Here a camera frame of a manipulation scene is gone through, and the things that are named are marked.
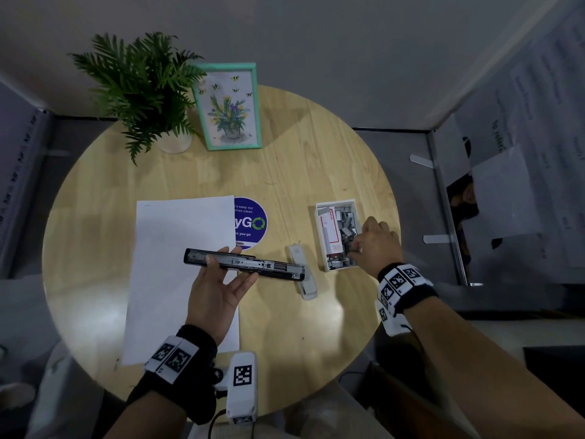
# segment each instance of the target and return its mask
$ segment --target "round wooden table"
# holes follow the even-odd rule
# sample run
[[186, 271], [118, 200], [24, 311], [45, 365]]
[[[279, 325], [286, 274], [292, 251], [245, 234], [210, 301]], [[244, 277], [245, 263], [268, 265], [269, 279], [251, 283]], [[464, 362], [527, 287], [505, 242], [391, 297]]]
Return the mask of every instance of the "round wooden table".
[[376, 280], [359, 268], [324, 272], [314, 211], [317, 202], [354, 198], [362, 223], [374, 215], [399, 231], [384, 171], [325, 108], [272, 87], [260, 86], [259, 100], [262, 149], [209, 152], [194, 136], [185, 153], [153, 147], [136, 167], [116, 123], [87, 148], [55, 199], [43, 244], [49, 309], [79, 364], [122, 399], [143, 373], [119, 361], [138, 200], [250, 197], [266, 210], [268, 229], [246, 253], [286, 261], [285, 247], [303, 244], [315, 300], [304, 301], [293, 282], [260, 278], [240, 303], [240, 348], [258, 357], [260, 415], [330, 382], [378, 326]]

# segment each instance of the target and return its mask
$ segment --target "blue circular sticker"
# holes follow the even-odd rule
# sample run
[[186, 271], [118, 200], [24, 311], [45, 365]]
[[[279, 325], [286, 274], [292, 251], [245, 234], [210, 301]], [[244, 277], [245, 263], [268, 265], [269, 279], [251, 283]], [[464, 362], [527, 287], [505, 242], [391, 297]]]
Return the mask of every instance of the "blue circular sticker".
[[236, 217], [236, 246], [243, 250], [256, 246], [266, 234], [268, 218], [262, 206], [251, 198], [233, 199]]

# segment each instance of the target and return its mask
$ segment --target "person's left hand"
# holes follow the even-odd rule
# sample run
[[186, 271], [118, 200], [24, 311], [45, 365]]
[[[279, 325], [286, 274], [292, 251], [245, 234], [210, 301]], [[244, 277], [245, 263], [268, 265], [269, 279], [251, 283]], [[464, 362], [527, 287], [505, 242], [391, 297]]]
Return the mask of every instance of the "person's left hand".
[[[226, 246], [218, 252], [226, 253], [228, 250]], [[241, 252], [241, 246], [232, 250], [234, 254]], [[208, 255], [205, 259], [207, 267], [201, 267], [191, 287], [185, 324], [201, 328], [219, 346], [232, 324], [238, 303], [258, 280], [258, 273], [240, 273], [225, 285], [223, 279], [228, 271], [219, 267], [215, 257]]]

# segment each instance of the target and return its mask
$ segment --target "framed drawing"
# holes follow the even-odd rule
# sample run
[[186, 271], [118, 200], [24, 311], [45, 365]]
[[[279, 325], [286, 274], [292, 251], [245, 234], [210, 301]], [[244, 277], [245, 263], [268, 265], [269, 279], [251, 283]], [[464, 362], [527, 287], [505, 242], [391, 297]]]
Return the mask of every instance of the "framed drawing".
[[210, 151], [262, 147], [256, 63], [198, 64], [206, 76], [193, 85]]

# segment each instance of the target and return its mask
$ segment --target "person's right arm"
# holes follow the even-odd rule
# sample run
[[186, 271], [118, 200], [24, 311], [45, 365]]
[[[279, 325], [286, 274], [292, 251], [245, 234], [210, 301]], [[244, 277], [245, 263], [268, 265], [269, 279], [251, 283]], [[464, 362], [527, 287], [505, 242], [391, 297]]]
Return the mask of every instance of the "person's right arm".
[[[373, 217], [352, 249], [350, 256], [373, 277], [403, 262], [398, 236]], [[482, 438], [585, 437], [585, 419], [440, 299], [422, 300], [404, 315]]]

